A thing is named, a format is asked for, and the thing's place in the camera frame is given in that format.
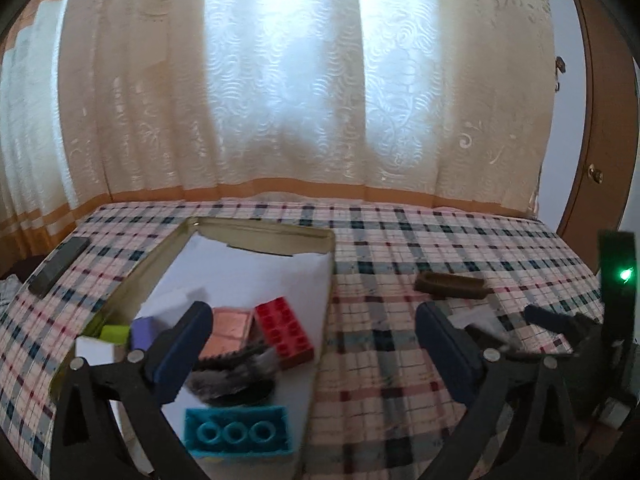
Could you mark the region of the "purple block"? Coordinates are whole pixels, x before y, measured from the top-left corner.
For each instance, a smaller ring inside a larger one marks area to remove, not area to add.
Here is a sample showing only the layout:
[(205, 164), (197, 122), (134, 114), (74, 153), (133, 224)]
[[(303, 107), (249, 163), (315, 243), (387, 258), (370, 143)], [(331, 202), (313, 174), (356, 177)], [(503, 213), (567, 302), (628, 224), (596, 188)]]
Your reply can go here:
[(158, 335), (166, 330), (162, 321), (152, 316), (135, 318), (130, 325), (130, 349), (148, 351)]

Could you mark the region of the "green toy brick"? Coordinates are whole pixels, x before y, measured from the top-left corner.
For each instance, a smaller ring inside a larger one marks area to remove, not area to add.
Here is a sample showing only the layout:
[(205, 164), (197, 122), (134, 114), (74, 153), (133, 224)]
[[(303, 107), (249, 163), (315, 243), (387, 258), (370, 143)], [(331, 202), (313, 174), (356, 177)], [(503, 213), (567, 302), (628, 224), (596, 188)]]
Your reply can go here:
[(130, 327), (128, 325), (105, 324), (101, 328), (99, 340), (126, 347), (129, 336)]

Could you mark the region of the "grey sequined cap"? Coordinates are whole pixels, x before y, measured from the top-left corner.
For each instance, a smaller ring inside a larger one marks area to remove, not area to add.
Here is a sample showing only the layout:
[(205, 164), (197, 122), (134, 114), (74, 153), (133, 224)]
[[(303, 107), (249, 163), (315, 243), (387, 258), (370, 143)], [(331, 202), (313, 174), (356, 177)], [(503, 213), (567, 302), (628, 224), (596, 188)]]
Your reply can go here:
[(255, 342), (235, 352), (198, 360), (184, 385), (210, 406), (257, 406), (271, 399), (279, 370), (276, 349)]

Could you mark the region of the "blue toy brick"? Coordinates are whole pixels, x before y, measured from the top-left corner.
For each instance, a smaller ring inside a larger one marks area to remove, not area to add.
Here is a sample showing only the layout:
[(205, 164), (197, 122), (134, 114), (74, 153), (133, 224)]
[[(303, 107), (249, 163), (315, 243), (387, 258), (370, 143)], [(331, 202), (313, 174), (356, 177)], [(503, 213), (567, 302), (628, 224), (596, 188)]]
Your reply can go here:
[(252, 460), (293, 454), (288, 410), (281, 405), (188, 408), (182, 442), (199, 458)]

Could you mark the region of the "red toy brick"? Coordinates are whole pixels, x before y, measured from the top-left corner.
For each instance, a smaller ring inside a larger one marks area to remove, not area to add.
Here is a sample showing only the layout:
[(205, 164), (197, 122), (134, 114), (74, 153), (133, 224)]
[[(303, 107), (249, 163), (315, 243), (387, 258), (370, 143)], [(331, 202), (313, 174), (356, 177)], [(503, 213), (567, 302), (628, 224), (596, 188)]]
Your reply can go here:
[(277, 352), (280, 370), (314, 359), (314, 346), (290, 304), (278, 297), (254, 307), (254, 318), (265, 342)]

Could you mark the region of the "clear plastic case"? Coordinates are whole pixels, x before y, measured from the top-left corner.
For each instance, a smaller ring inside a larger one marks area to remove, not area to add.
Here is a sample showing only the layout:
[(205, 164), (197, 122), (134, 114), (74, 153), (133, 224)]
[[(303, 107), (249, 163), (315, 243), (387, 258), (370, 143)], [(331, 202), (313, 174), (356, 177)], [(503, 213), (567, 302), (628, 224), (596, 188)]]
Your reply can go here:
[(512, 335), (504, 328), (498, 320), (498, 316), (495, 315), (494, 310), (489, 306), (457, 310), (448, 316), (448, 321), (458, 330), (462, 330), (463, 333), (465, 333), (465, 326), (475, 324), (488, 330), (488, 332), (508, 337), (513, 342), (517, 342), (521, 350), (524, 349), (518, 337)]

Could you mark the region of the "small white box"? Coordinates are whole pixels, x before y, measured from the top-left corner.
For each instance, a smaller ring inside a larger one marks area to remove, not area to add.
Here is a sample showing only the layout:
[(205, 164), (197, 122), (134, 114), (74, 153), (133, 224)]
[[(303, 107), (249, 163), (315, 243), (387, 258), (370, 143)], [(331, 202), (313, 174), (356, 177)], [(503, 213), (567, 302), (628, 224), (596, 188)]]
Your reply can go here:
[(90, 366), (113, 364), (126, 356), (126, 348), (122, 344), (80, 336), (75, 341), (75, 356), (84, 358)]

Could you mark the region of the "gold storage tin box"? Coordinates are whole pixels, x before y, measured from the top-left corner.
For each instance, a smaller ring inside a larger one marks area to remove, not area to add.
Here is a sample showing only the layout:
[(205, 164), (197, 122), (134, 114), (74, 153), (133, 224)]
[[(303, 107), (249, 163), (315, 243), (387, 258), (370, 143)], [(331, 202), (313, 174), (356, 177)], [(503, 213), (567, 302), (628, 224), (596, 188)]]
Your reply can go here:
[(144, 318), (116, 363), (58, 372), (55, 479), (296, 479), (314, 397), (335, 237), (190, 217), (118, 285), (84, 337)]

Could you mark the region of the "white paper liner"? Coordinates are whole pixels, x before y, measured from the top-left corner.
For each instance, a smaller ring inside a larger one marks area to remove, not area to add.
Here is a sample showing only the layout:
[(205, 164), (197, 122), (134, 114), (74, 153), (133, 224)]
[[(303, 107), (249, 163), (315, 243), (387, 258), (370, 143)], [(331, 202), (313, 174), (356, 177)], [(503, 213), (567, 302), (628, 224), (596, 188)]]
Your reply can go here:
[(141, 264), (108, 298), (102, 312), (110, 322), (129, 324), (148, 304), (148, 313), (175, 309), (180, 294), (211, 307), (249, 309), (284, 297), (314, 346), (314, 359), (282, 373), (273, 402), (288, 409), (293, 454), (272, 460), (225, 460), (204, 457), (196, 462), (212, 479), (299, 479), (303, 449), (314, 403), (314, 386), (322, 353), (326, 311), (331, 302), (333, 252), (306, 249), (295, 256), (274, 256), (231, 248), (193, 234), (171, 243), (171, 253), (154, 274)]

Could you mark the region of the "plaid bed cover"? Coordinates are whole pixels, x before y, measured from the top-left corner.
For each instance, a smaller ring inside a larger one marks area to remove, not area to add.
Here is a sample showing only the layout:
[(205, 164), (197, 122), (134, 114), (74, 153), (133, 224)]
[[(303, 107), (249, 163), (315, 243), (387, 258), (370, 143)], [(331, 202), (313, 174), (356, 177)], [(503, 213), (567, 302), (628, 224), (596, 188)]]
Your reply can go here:
[(570, 344), (526, 322), (528, 306), (600, 321), (600, 284), (535, 220), (387, 204), (129, 202), (104, 205), (77, 234), (88, 250), (46, 298), (27, 288), (1, 308), (1, 433), (27, 470), (50, 472), (50, 385), (67, 351), (143, 259), (186, 219), (329, 229), (334, 289), (302, 457), (306, 479), (414, 479), (454, 432), (452, 400), (416, 319), (493, 320), (534, 353)]

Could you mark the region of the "wooden wardrobe door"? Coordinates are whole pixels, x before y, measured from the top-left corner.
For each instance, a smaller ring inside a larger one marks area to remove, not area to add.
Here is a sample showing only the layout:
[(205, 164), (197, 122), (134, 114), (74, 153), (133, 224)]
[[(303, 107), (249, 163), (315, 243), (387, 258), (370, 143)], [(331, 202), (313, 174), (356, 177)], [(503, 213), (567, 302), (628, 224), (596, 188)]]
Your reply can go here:
[[(586, 117), (574, 184), (558, 233), (596, 272), (598, 234), (620, 226), (638, 148), (636, 73), (627, 41), (601, 0), (574, 0), (586, 60)], [(594, 183), (587, 168), (603, 172)]]

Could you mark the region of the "black smartphone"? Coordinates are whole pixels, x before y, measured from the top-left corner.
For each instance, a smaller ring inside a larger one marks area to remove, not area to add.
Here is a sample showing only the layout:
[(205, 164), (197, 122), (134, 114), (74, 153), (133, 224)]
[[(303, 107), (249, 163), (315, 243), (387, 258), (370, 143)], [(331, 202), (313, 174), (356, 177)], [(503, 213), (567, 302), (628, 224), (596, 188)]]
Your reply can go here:
[(35, 274), (28, 290), (42, 299), (89, 245), (89, 237), (74, 236), (66, 240)]

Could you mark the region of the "brass door knob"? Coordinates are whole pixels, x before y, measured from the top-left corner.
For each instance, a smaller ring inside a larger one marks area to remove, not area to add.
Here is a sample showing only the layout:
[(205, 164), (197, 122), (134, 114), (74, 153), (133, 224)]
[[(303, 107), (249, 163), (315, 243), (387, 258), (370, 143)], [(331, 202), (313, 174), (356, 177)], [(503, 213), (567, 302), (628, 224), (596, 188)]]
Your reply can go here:
[(587, 174), (594, 183), (601, 184), (603, 182), (603, 172), (593, 164), (588, 166)]

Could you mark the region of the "cream lace curtain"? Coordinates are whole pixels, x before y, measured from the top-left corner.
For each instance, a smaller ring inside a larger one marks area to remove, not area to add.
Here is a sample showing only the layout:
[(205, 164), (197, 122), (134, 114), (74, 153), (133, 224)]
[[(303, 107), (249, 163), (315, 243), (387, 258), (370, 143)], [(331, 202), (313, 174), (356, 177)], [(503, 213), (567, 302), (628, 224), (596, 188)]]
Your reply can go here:
[(299, 196), (533, 217), (549, 0), (22, 0), (1, 264), (102, 205)]

